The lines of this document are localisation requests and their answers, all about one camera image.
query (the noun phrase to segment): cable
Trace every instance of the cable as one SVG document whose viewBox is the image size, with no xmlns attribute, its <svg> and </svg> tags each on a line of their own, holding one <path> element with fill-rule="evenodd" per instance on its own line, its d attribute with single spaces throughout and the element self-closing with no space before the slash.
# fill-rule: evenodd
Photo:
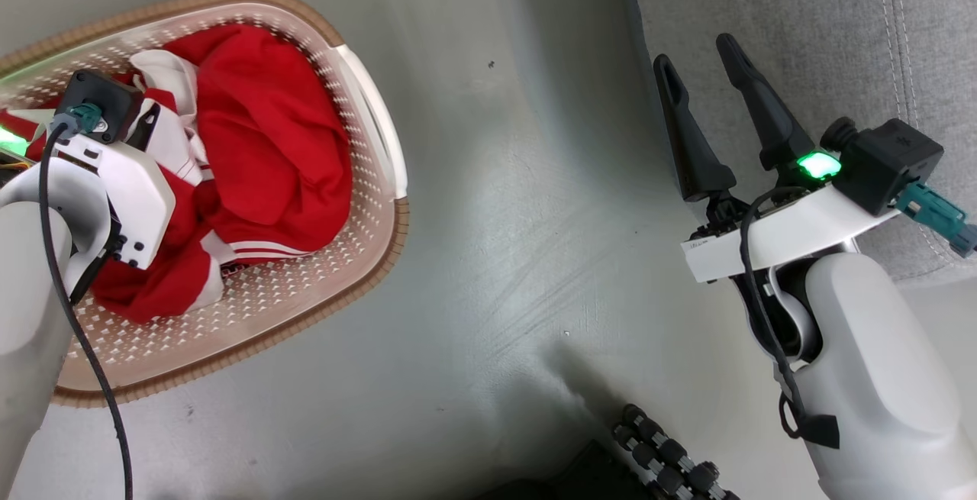
<svg viewBox="0 0 977 500">
<path fill-rule="evenodd" d="M 774 332 L 774 324 L 770 320 L 770 315 L 767 315 L 767 309 L 763 305 L 763 298 L 760 297 L 760 287 L 756 284 L 756 276 L 753 275 L 753 261 L 750 260 L 750 236 L 748 235 L 750 235 L 750 225 L 753 223 L 754 218 L 756 218 L 761 204 L 774 197 L 797 195 L 803 193 L 803 191 L 806 191 L 803 187 L 775 187 L 761 194 L 750 205 L 750 210 L 746 211 L 746 215 L 743 216 L 743 223 L 740 225 L 740 257 L 743 259 L 743 271 L 746 273 L 744 274 L 746 290 L 750 291 L 750 297 L 753 298 L 754 305 L 756 305 L 757 310 L 760 312 L 760 317 L 767 330 L 767 334 L 770 334 L 771 343 L 774 346 L 774 360 L 777 360 L 777 369 L 781 373 L 781 376 L 784 377 L 784 383 L 788 386 L 789 391 L 791 391 L 791 402 L 793 403 L 793 408 L 796 410 L 797 424 L 800 424 L 807 417 L 807 412 L 804 410 L 804 402 L 800 398 L 800 389 L 797 388 L 797 382 L 795 381 L 795 376 L 793 376 L 791 364 L 784 353 L 784 347 L 781 346 L 781 341 Z"/>
<path fill-rule="evenodd" d="M 78 344 L 81 344 L 81 350 L 84 351 L 85 356 L 88 357 L 88 362 L 92 365 L 92 370 L 95 372 L 95 378 L 98 379 L 98 385 L 102 387 L 102 394 L 105 396 L 105 402 L 108 403 L 108 410 L 112 415 L 112 424 L 115 425 L 115 436 L 119 440 L 119 451 L 122 454 L 122 475 L 125 480 L 125 499 L 132 500 L 132 459 L 130 459 L 129 456 L 129 440 L 126 438 L 125 427 L 122 426 L 122 415 L 119 413 L 118 403 L 115 402 L 115 394 L 112 392 L 112 387 L 108 384 L 108 378 L 105 378 L 105 371 L 102 370 L 102 365 L 98 363 L 98 357 L 95 355 L 95 351 L 92 350 L 92 345 L 88 342 L 88 337 L 85 336 L 85 331 L 81 328 L 81 323 L 78 322 L 78 317 L 74 314 L 74 308 L 71 306 L 66 288 L 64 288 L 64 281 L 62 280 L 62 276 L 60 276 L 58 257 L 56 257 L 55 247 L 53 246 L 51 234 L 51 215 L 49 214 L 50 204 L 48 200 L 48 169 L 51 166 L 51 153 L 53 152 L 53 149 L 55 149 L 55 144 L 58 141 L 58 138 L 66 131 L 66 124 L 58 124 L 53 131 L 49 132 L 48 141 L 44 145 L 44 156 L 41 157 L 40 162 L 39 202 L 41 204 L 41 235 L 44 239 L 44 254 L 48 260 L 48 269 L 51 271 L 51 281 L 53 282 L 53 287 L 55 287 L 55 292 L 58 295 L 58 301 L 60 302 L 60 305 L 62 305 L 62 309 L 64 309 L 64 315 L 67 316 L 67 320 L 69 320 L 71 330 L 74 330 L 74 334 L 78 339 Z"/>
</svg>

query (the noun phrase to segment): white stitching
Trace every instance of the white stitching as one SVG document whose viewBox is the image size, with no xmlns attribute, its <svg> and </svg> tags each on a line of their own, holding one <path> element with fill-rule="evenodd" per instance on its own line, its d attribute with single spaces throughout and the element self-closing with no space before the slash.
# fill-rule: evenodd
<svg viewBox="0 0 977 500">
<path fill-rule="evenodd" d="M 892 92 L 896 94 L 896 116 L 903 117 L 903 107 L 899 103 L 899 86 L 896 85 L 896 59 L 892 56 L 892 31 L 889 30 L 889 12 L 882 0 L 882 17 L 885 19 L 885 40 L 889 42 L 889 66 L 892 68 Z"/>
<path fill-rule="evenodd" d="M 913 122 L 915 122 L 915 127 L 919 128 L 919 113 L 917 111 L 917 104 L 915 104 L 915 86 L 913 85 L 913 62 L 910 61 L 910 35 L 906 31 L 906 8 L 903 6 L 903 0 L 899 0 L 899 13 L 901 14 L 901 19 L 903 19 L 903 41 L 906 42 L 906 67 L 910 73 L 910 93 L 913 94 Z"/>
</svg>

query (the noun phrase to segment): brown basket rim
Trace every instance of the brown basket rim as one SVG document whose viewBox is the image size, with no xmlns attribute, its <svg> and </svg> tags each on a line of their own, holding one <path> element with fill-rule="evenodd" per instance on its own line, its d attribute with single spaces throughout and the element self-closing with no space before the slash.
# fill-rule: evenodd
<svg viewBox="0 0 977 500">
<path fill-rule="evenodd" d="M 320 13 L 301 0 L 169 0 L 149 5 L 133 11 L 122 13 L 84 26 L 71 28 L 53 37 L 35 42 L 29 47 L 22 48 L 0 58 L 0 79 L 6 79 L 12 73 L 21 71 L 28 66 L 35 65 L 46 58 L 59 55 L 67 50 L 80 47 L 108 35 L 128 31 L 129 28 L 139 27 L 163 19 L 168 19 L 185 13 L 202 9 L 209 9 L 224 4 L 240 4 L 244 2 L 269 4 L 289 11 L 310 24 L 327 41 L 329 47 L 341 47 L 345 44 L 339 31 L 329 24 Z"/>
<path fill-rule="evenodd" d="M 318 14 L 313 8 L 300 0 L 170 0 L 133 10 L 127 13 L 116 15 L 97 23 L 87 24 L 86 26 L 71 28 L 64 33 L 53 35 L 45 40 L 29 45 L 14 53 L 0 58 L 0 79 L 6 79 L 13 73 L 27 69 L 50 57 L 59 55 L 80 45 L 88 44 L 101 38 L 128 31 L 130 28 L 142 26 L 156 21 L 191 13 L 202 9 L 209 9 L 224 4 L 234 3 L 263 3 L 279 7 L 293 13 L 303 21 L 315 28 L 318 33 L 327 41 L 329 47 L 339 47 L 344 44 L 343 38 L 332 24 L 329 24 L 324 17 Z M 315 308 L 288 319 L 275 328 L 251 337 L 234 347 L 229 347 L 220 353 L 214 353 L 205 360 L 196 361 L 193 364 L 182 366 L 176 370 L 167 372 L 156 378 L 146 379 L 137 384 L 123 385 L 114 388 L 116 400 L 119 403 L 132 402 L 158 392 L 164 392 L 175 386 L 186 384 L 193 379 L 201 378 L 212 372 L 227 368 L 247 357 L 275 346 L 280 341 L 294 336 L 304 329 L 314 325 L 332 315 L 339 309 L 345 308 L 357 299 L 362 298 L 367 292 L 376 287 L 388 273 L 393 269 L 394 264 L 400 259 L 401 251 L 404 249 L 406 235 L 408 235 L 409 204 L 407 198 L 395 200 L 395 222 L 394 231 L 388 243 L 383 257 L 369 273 L 350 285 L 346 290 L 332 297 L 325 299 Z M 62 406 L 77 408 L 97 408 L 107 406 L 102 392 L 98 391 L 78 391 L 78 389 L 67 389 L 56 386 L 53 392 L 52 403 Z"/>
</svg>

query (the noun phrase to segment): floor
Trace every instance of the floor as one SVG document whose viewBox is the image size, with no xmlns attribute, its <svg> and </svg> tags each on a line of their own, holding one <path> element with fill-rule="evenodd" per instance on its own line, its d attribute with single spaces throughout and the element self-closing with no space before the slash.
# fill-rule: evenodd
<svg viewBox="0 0 977 500">
<path fill-rule="evenodd" d="M 156 0 L 0 0 L 0 51 Z M 137 497 L 464 499 L 624 402 L 743 498 L 823 498 L 729 284 L 697 285 L 622 0 L 305 0 L 401 132 L 411 235 L 355 305 L 122 407 Z M 51 407 L 14 500 L 121 497 L 105 411 Z"/>
</svg>

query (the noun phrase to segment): glowing green led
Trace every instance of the glowing green led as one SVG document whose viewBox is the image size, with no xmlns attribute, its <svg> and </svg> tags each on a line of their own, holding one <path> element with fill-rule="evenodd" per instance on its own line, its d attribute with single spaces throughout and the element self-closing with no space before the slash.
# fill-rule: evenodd
<svg viewBox="0 0 977 500">
<path fill-rule="evenodd" d="M 827 179 L 841 172 L 841 163 L 838 159 L 828 153 L 817 151 L 797 159 L 797 165 L 813 179 Z"/>
<path fill-rule="evenodd" d="M 0 149 L 4 149 L 15 155 L 24 156 L 27 153 L 27 139 L 11 134 L 9 131 L 0 128 Z"/>
</svg>

